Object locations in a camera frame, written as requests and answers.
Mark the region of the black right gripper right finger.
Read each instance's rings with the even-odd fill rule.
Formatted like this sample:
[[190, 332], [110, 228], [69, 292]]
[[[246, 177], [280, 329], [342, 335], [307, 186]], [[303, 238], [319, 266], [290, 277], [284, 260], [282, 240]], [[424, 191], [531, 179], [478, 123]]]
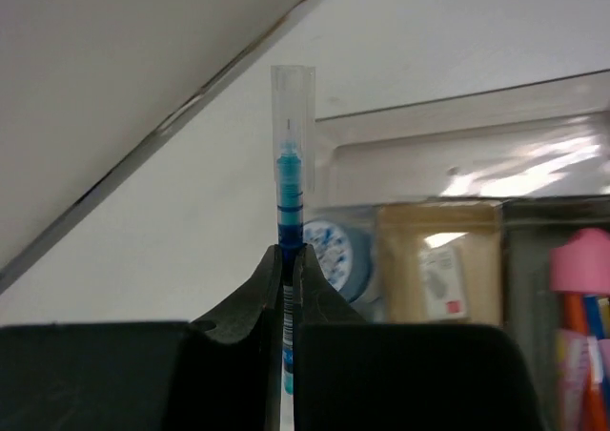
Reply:
[[298, 255], [295, 428], [540, 430], [523, 356], [495, 326], [371, 323], [327, 282], [311, 247]]

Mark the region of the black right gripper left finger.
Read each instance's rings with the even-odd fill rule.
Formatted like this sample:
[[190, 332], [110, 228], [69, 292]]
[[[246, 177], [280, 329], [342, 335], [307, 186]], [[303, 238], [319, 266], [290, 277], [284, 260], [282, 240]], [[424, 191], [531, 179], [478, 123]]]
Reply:
[[5, 430], [276, 430], [281, 254], [194, 321], [1, 330]]

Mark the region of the blue white round tub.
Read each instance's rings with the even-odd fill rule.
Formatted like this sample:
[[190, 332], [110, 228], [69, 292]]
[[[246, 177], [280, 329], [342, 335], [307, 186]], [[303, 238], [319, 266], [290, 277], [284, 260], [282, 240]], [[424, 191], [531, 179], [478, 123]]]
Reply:
[[365, 294], [374, 274], [373, 240], [368, 232], [319, 218], [305, 223], [304, 240], [314, 248], [326, 280], [348, 302]]

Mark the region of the white eraser box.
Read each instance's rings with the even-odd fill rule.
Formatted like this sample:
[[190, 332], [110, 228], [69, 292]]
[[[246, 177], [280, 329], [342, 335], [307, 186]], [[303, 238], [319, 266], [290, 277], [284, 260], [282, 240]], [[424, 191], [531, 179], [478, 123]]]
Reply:
[[432, 321], [467, 318], [466, 286], [456, 249], [448, 244], [424, 249], [418, 261], [426, 318]]

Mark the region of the teal gel pen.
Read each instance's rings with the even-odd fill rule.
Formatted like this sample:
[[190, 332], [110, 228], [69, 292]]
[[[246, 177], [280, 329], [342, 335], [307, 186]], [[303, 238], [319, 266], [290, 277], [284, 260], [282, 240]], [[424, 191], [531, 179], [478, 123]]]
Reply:
[[274, 181], [278, 246], [282, 255], [283, 389], [294, 392], [293, 273], [303, 248], [304, 197], [315, 187], [315, 69], [307, 66], [271, 67], [274, 140]]

